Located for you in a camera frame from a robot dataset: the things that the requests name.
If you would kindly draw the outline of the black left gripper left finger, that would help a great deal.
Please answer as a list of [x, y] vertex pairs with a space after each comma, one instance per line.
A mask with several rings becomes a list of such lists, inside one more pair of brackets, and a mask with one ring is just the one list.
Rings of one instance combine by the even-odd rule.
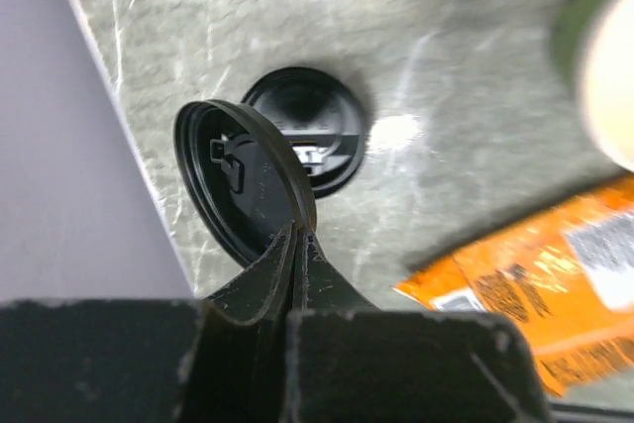
[[275, 422], [293, 225], [204, 300], [1, 306], [5, 422]]

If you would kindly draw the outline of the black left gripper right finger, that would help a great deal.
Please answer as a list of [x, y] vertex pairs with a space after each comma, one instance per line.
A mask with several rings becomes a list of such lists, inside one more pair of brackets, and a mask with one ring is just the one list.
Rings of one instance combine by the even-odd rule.
[[309, 233], [295, 265], [286, 421], [552, 420], [527, 342], [506, 317], [373, 308]]

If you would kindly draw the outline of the black plastic cup lid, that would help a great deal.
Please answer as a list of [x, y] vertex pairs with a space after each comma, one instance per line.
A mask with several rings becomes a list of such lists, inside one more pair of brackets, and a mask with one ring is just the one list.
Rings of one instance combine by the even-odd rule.
[[336, 76], [308, 66], [279, 68], [258, 79], [241, 102], [279, 129], [317, 198], [344, 187], [361, 166], [372, 109]]
[[196, 212], [239, 266], [255, 262], [290, 222], [316, 228], [315, 197], [303, 165], [254, 107], [189, 102], [175, 116], [173, 144]]

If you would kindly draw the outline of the green paper coffee cup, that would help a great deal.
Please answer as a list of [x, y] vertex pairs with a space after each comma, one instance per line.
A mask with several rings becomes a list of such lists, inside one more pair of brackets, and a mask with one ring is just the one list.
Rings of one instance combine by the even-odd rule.
[[550, 50], [591, 141], [632, 170], [633, 0], [566, 0]]

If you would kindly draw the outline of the orange chips bag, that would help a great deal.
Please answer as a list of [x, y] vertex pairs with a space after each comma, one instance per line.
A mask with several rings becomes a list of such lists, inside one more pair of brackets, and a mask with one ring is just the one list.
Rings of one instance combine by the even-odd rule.
[[465, 245], [399, 282], [435, 311], [488, 311], [523, 333], [547, 391], [633, 366], [633, 176]]

